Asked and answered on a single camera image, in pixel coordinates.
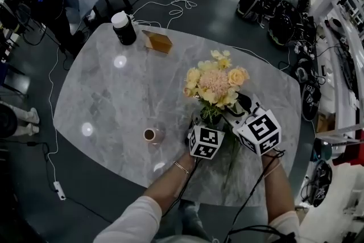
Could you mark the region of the white power strip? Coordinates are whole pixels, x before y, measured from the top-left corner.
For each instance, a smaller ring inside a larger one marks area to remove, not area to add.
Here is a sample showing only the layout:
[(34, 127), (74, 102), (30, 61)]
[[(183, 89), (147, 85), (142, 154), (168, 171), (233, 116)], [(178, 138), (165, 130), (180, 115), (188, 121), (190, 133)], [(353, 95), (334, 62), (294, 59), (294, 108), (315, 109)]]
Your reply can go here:
[(55, 191), (56, 191), (56, 193), (57, 193), (57, 195), (58, 195), (59, 199), (60, 199), (61, 201), (66, 200), (67, 198), (66, 198), (66, 195), (65, 195), (65, 193), (64, 193), (64, 191), (63, 191), (63, 189), (62, 189), (62, 187), (61, 187), (60, 182), (58, 182), (58, 181), (54, 181), (53, 186), (54, 186), (54, 188), (55, 188)]

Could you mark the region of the white flowers bouquet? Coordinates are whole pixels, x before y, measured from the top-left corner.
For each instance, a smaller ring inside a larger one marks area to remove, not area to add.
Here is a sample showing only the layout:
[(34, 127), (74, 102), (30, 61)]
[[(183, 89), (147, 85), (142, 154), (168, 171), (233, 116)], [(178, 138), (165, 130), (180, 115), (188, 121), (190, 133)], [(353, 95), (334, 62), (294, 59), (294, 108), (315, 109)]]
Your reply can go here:
[(227, 174), (225, 181), (222, 185), (222, 190), (225, 191), (227, 189), (227, 184), (230, 179), (231, 173), (233, 172), (235, 161), (238, 155), (238, 152), (241, 148), (241, 142), (239, 137), (233, 131), (234, 128), (231, 126), (226, 126), (228, 129), (228, 148), (229, 148), (229, 164), (227, 169)]

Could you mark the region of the person's blue jeans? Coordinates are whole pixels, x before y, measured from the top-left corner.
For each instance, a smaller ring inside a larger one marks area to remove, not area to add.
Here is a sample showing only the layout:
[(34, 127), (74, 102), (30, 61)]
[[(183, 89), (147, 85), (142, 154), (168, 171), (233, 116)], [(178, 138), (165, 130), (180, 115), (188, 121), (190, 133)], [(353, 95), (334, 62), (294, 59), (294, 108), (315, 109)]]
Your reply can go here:
[(198, 215), (200, 203), (182, 200), (179, 205), (179, 214), (182, 224), (182, 235), (197, 237), (205, 241), (211, 241), (211, 237), (204, 230), (202, 221)]

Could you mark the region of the black round floor fan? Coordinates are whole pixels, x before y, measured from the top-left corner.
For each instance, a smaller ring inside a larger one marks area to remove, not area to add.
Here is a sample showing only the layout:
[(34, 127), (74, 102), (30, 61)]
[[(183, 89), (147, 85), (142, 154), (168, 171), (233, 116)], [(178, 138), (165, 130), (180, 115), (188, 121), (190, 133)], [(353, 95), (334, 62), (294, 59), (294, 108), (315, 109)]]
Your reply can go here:
[(14, 111), (6, 105), (0, 104), (0, 138), (13, 136), (18, 127), (18, 119)]

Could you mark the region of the person's left forearm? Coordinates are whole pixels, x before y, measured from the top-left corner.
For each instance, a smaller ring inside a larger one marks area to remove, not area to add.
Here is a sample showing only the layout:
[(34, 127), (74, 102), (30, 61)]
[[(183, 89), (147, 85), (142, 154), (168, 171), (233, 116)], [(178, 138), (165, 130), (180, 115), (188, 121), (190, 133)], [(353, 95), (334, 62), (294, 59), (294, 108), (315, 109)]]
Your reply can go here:
[(162, 213), (166, 213), (190, 177), (195, 167), (195, 161), (195, 158), (188, 151), (185, 152), (146, 189), (143, 195), (156, 201)]

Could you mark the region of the peach flowers bouquet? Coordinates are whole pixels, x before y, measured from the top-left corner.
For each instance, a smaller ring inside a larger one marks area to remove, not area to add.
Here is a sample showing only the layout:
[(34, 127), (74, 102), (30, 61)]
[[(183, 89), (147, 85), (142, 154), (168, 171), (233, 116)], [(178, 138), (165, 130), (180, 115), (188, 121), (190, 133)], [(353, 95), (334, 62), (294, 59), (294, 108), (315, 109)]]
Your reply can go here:
[(188, 70), (184, 94), (197, 98), (205, 106), (216, 106), (221, 113), (238, 102), (242, 85), (250, 79), (248, 71), (233, 66), (230, 51), (212, 50), (212, 59), (199, 61), (197, 67)]

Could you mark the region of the white marble table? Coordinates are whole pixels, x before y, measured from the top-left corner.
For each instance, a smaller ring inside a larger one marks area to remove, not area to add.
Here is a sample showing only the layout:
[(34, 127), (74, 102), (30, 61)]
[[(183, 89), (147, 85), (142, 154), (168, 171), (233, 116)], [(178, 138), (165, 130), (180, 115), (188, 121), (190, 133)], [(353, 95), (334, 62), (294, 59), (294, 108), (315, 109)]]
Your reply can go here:
[[(296, 80), (254, 56), (209, 39), (157, 27), (135, 26), (136, 41), (123, 46), (110, 23), (95, 30), (73, 62), (59, 94), (53, 124), (89, 158), (142, 187), (148, 187), (186, 150), (192, 115), (201, 104), (184, 93), (188, 69), (211, 58), (211, 50), (228, 50), (233, 66), (250, 79), (242, 91), (255, 93), (272, 110), (282, 128), (281, 157), (291, 172), (301, 124), (300, 89)], [(165, 34), (168, 54), (145, 47), (142, 30)], [(143, 138), (149, 122), (165, 125), (161, 144)], [(228, 133), (212, 160), (202, 161), (183, 199), (204, 204), (240, 206), (262, 173), (260, 158), (241, 147), (233, 172), (222, 190), (229, 164)]]

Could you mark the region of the amber wooden box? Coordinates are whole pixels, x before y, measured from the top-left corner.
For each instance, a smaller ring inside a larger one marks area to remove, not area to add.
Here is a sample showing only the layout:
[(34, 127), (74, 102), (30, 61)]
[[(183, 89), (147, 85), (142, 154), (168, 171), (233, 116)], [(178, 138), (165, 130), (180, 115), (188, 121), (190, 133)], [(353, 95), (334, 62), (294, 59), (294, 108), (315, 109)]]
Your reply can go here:
[(167, 35), (159, 34), (157, 32), (151, 32), (142, 30), (145, 34), (145, 46), (148, 49), (159, 51), (168, 54), (173, 44)]

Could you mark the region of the white black headset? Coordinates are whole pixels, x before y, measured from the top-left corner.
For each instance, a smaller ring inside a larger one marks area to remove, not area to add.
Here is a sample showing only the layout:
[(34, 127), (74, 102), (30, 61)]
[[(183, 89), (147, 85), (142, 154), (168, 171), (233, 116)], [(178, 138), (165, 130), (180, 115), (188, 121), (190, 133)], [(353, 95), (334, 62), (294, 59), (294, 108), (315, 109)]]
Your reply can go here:
[(302, 58), (297, 61), (293, 68), (293, 76), (301, 84), (309, 80), (311, 65), (308, 59)]

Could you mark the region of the black oval printed board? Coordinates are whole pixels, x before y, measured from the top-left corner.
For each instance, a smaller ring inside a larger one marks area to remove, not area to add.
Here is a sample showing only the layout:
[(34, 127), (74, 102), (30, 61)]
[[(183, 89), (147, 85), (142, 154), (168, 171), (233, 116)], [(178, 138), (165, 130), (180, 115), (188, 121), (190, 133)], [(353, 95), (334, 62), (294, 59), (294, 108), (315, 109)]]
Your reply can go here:
[(305, 83), (301, 93), (301, 115), (306, 121), (312, 121), (319, 109), (320, 88), (312, 83)]

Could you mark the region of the white shelving rack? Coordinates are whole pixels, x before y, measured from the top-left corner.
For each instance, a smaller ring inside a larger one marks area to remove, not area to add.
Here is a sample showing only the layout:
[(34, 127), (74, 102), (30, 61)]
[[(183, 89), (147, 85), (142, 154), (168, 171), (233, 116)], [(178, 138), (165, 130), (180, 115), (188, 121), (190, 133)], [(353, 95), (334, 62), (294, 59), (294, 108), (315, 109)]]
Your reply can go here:
[[(364, 3), (360, 0), (313, 0), (310, 14), (324, 33), (317, 46), (319, 68), (328, 74), (328, 84), (322, 90), (327, 94), (321, 102), (326, 115), (334, 115), (332, 130), (319, 130), (317, 137), (325, 142), (350, 144), (360, 140), (364, 130), (364, 30), (358, 31), (349, 11), (353, 3), (364, 22)], [(337, 56), (342, 41), (349, 46), (357, 77), (358, 94), (346, 85)]]

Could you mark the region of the black bottle with white lid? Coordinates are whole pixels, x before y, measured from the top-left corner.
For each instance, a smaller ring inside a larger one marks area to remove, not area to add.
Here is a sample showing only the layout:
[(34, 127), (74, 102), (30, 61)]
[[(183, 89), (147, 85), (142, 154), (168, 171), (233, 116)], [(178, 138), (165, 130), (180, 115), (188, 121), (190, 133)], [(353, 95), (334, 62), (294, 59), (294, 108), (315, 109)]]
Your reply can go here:
[(124, 11), (114, 14), (111, 18), (111, 23), (113, 25), (114, 32), (123, 45), (129, 46), (136, 41), (137, 35), (135, 33), (133, 23)]

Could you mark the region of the person's white top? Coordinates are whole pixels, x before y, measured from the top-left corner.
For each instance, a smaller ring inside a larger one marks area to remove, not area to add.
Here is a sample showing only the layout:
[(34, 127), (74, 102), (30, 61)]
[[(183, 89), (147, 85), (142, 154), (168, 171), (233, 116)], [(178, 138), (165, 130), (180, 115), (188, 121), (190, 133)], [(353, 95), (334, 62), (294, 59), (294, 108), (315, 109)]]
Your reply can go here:
[[(148, 196), (141, 196), (130, 204), (123, 214), (106, 229), (100, 232), (93, 243), (152, 243), (160, 227), (162, 209)], [(278, 232), (295, 234), (299, 239), (299, 219), (294, 211), (289, 211), (274, 219), (270, 227)], [(191, 235), (174, 235), (156, 240), (155, 243), (210, 243)]]

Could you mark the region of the pink ceramic vase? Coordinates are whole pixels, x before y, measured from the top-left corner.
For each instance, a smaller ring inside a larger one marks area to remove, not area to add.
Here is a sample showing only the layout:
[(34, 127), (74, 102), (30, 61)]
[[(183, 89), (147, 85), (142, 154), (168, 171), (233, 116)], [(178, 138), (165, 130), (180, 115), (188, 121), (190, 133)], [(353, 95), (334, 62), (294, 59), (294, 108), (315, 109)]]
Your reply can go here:
[(149, 144), (161, 144), (165, 137), (165, 130), (165, 125), (162, 122), (149, 122), (143, 132), (143, 138)]

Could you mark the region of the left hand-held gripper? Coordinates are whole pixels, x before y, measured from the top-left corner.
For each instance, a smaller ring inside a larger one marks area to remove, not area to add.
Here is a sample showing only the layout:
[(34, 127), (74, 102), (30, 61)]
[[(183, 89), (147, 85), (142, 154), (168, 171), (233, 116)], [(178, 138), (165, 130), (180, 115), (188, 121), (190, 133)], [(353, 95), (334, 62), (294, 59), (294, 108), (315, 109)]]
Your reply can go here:
[(220, 149), (225, 133), (199, 124), (199, 118), (192, 118), (188, 126), (189, 151), (191, 156), (211, 160)]

